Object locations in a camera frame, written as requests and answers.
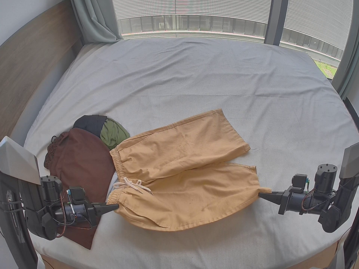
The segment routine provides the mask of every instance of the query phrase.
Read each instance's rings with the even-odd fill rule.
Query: white bed sheet
[[[43,163],[53,135],[84,114],[104,114],[133,136],[222,108],[251,146],[261,186],[282,191],[294,174],[339,168],[359,134],[340,97],[304,52],[224,39],[133,39],[86,46],[47,99],[25,147]],[[92,249],[31,234],[36,250],[77,268],[286,268],[322,251],[351,226],[325,233],[310,214],[258,200],[223,220],[181,232],[135,227],[105,214]]]

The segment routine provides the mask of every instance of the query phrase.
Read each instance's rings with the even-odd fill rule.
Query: wooden headboard
[[[70,0],[32,19],[0,46],[0,141],[39,84],[81,38]]]

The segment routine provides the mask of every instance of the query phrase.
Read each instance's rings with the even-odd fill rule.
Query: green garment
[[[120,142],[129,138],[130,134],[113,119],[107,118],[102,126],[100,133],[101,140],[111,150],[114,149]]]

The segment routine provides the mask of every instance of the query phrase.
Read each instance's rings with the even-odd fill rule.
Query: mattress
[[[359,134],[329,81],[305,53],[225,39],[128,39],[85,46],[32,125],[25,148],[42,163],[53,135],[82,115],[103,114],[133,136],[222,108],[251,150],[234,162],[256,165],[261,186],[283,191],[294,174],[314,183],[317,166],[341,166]],[[335,189],[339,178],[336,178]],[[358,195],[353,211],[359,205]],[[327,248],[334,233],[318,216],[259,199],[220,221],[180,232],[135,227],[110,212],[91,250],[31,234],[35,249],[76,268],[286,268]]]

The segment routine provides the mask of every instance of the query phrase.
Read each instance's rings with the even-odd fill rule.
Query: drawstring
[[[151,191],[148,187],[141,185],[141,183],[142,183],[141,180],[137,180],[136,183],[133,183],[132,181],[128,180],[127,177],[124,177],[123,180],[124,180],[125,182],[115,182],[115,183],[113,184],[114,189],[118,189],[118,188],[123,188],[123,187],[129,186],[129,187],[132,187],[132,188],[135,189],[135,190],[138,190],[138,188],[137,188],[137,186],[138,186],[139,188],[142,188],[142,189],[144,189],[145,191],[148,191],[149,193],[151,193],[151,194],[153,195],[152,191]]]

